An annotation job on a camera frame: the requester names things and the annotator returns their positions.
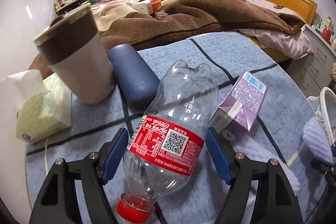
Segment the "white foam fruit net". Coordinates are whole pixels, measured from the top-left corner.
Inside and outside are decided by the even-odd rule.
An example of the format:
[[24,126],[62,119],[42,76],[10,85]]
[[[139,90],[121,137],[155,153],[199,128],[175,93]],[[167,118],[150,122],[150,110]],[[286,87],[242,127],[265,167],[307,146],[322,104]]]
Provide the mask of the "white foam fruit net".
[[311,117],[304,125],[303,141],[315,158],[334,163],[329,141],[316,117]]

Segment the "purple milk carton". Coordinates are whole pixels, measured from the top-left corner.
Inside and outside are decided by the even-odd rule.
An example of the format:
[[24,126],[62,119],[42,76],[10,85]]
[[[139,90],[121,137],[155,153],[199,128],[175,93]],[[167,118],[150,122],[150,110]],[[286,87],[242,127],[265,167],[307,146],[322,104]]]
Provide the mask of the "purple milk carton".
[[251,72],[244,70],[230,92],[218,106],[209,126],[217,132],[235,123],[249,131],[264,102],[268,86]]

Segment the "clear plastic cola bottle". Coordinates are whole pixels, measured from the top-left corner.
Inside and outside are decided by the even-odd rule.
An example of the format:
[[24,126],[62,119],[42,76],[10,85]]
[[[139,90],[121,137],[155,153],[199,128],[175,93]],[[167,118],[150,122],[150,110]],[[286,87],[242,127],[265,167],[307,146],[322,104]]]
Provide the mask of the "clear plastic cola bottle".
[[217,102],[209,65],[192,68],[178,60],[170,67],[123,155],[127,188],[116,208],[120,217],[146,222],[160,198],[189,182]]

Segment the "white trash bin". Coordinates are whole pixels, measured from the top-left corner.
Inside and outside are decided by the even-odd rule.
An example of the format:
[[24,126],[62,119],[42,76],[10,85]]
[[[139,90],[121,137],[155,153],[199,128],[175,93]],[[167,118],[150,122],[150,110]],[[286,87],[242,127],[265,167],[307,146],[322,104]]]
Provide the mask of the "white trash bin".
[[329,144],[335,147],[335,93],[324,87],[319,96],[309,96],[307,100],[322,125]]

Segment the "yellow tissue pack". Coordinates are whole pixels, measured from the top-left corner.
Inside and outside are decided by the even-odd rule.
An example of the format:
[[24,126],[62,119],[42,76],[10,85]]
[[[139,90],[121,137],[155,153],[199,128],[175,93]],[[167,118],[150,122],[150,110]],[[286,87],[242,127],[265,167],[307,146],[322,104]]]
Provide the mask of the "yellow tissue pack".
[[36,143],[71,127],[71,91],[53,73],[15,73],[1,80],[1,135]]

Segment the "grey drawer cabinet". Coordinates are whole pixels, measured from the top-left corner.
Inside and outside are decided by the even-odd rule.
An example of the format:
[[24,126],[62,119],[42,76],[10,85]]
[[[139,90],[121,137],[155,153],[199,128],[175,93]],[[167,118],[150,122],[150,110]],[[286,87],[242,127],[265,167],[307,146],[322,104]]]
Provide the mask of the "grey drawer cabinet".
[[334,88],[331,69],[335,51],[312,26],[306,25],[303,33],[311,42],[313,53],[292,60],[286,72],[306,97],[318,96],[324,87]]

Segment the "dark blue glasses case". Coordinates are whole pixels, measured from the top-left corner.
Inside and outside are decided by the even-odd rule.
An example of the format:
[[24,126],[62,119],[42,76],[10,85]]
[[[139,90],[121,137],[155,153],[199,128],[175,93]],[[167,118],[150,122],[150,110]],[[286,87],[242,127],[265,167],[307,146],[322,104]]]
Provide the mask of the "dark blue glasses case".
[[107,55],[127,105],[144,112],[157,94],[159,78],[129,44],[115,46]]

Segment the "beige brown lidded cup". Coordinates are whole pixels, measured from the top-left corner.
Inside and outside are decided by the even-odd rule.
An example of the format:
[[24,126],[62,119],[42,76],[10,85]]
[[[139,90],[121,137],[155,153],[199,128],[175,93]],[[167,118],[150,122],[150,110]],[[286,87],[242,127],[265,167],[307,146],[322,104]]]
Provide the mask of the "beige brown lidded cup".
[[114,91],[112,65],[89,4],[58,16],[34,43],[81,103],[101,103]]

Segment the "brown fleece blanket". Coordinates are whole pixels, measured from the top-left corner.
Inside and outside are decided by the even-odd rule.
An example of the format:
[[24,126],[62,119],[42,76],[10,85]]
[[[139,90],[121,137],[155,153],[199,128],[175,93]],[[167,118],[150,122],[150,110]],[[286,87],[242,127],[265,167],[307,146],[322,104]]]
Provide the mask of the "brown fleece blanket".
[[145,50],[209,32],[260,30],[298,35],[299,17],[274,12],[246,0],[161,0],[167,15],[155,19],[132,8],[137,1],[108,0],[91,6],[106,51],[120,44]]

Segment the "white orange box on bed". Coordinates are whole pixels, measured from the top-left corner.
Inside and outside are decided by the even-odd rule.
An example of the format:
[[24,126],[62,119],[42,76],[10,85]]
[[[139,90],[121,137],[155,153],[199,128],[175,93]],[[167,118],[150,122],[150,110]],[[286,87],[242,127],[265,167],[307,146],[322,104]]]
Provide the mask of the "white orange box on bed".
[[132,8],[142,14],[151,15],[161,6],[161,0],[144,0],[133,4]]

